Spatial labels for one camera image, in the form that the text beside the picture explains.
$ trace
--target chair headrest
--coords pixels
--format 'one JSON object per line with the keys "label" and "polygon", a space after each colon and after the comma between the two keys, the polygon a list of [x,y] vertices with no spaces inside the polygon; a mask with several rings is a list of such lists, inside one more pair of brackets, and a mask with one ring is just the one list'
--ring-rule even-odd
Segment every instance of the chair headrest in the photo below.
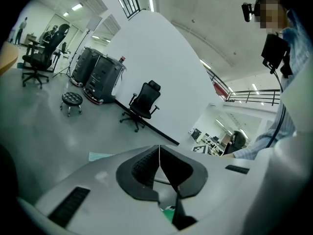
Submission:
{"label": "chair headrest", "polygon": [[160,85],[158,85],[155,81],[153,81],[153,80],[151,80],[150,82],[149,82],[149,85],[153,88],[153,89],[155,89],[157,92],[159,92],[160,90],[161,90],[161,86]]}
{"label": "chair headrest", "polygon": [[63,24],[59,27],[58,32],[60,33],[67,33],[68,29],[70,28],[70,26],[68,24]]}

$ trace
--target green object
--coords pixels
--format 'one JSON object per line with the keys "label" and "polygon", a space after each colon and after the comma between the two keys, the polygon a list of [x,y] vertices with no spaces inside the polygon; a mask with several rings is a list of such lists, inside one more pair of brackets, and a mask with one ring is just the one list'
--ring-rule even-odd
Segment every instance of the green object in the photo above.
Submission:
{"label": "green object", "polygon": [[172,223],[175,210],[173,210],[173,209],[166,209],[166,210],[163,211],[163,213],[166,216],[166,218]]}

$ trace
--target curved white wall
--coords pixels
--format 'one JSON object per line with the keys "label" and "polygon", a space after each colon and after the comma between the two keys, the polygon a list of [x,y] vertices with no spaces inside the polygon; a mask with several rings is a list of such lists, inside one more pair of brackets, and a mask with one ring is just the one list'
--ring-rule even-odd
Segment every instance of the curved white wall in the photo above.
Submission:
{"label": "curved white wall", "polygon": [[155,102],[160,110],[147,122],[178,142],[207,105],[219,100],[194,50],[159,13],[139,12],[113,37],[104,53],[117,60],[126,58],[127,72],[116,94],[123,105],[128,107],[144,82],[154,80],[161,86]]}

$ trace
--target chair base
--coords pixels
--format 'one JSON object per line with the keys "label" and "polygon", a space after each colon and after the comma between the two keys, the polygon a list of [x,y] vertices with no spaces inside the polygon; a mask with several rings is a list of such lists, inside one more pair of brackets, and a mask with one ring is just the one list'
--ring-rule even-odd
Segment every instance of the chair base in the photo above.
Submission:
{"label": "chair base", "polygon": [[[61,105],[60,105],[60,110],[62,110],[63,108],[63,101],[61,102]],[[68,110],[67,110],[67,116],[70,117],[70,108],[73,107],[73,106],[68,106]],[[80,107],[80,105],[77,105],[77,107],[79,107],[79,114],[81,115],[83,112],[82,112],[82,108]]]}
{"label": "chair base", "polygon": [[40,84],[40,89],[43,88],[43,83],[41,82],[41,79],[40,79],[41,77],[46,78],[47,79],[47,83],[49,82],[49,77],[45,76],[45,75],[39,74],[37,70],[35,70],[34,72],[23,72],[22,73],[22,78],[24,78],[25,75],[29,75],[29,77],[23,80],[23,87],[26,86],[25,82],[28,81],[29,79],[32,79],[32,78],[36,78],[37,79],[37,81]]}
{"label": "chair base", "polygon": [[136,125],[136,129],[135,129],[135,132],[138,132],[139,131],[139,127],[138,127],[138,123],[140,123],[142,125],[142,128],[145,128],[145,124],[142,122],[142,118],[140,116],[137,116],[135,114],[130,114],[128,112],[124,112],[122,115],[124,116],[125,114],[127,114],[128,116],[130,117],[127,117],[127,118],[122,118],[119,122],[122,123],[123,121],[127,121],[127,120],[132,120],[135,122],[135,125]]}

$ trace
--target cable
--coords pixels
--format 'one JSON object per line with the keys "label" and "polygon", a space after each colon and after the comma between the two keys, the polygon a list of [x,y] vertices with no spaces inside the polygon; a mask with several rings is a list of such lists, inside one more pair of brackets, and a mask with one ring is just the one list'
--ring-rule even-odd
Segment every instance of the cable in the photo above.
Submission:
{"label": "cable", "polygon": [[[277,78],[277,81],[278,81],[278,83],[279,83],[281,93],[283,93],[284,90],[283,90],[283,87],[282,87],[282,85],[281,85],[281,83],[280,83],[280,81],[279,81],[279,77],[278,77],[277,73],[274,72],[274,75],[275,75],[275,77]],[[273,143],[274,139],[276,138],[277,133],[279,132],[279,129],[280,129],[280,127],[281,127],[282,124],[283,124],[283,121],[284,121],[284,118],[285,118],[285,113],[286,113],[286,107],[283,105],[282,113],[281,113],[281,115],[280,115],[280,118],[279,118],[277,127],[276,127],[276,129],[275,129],[275,132],[274,132],[272,138],[271,138],[270,141],[268,142],[266,148],[269,148],[270,145]]]}

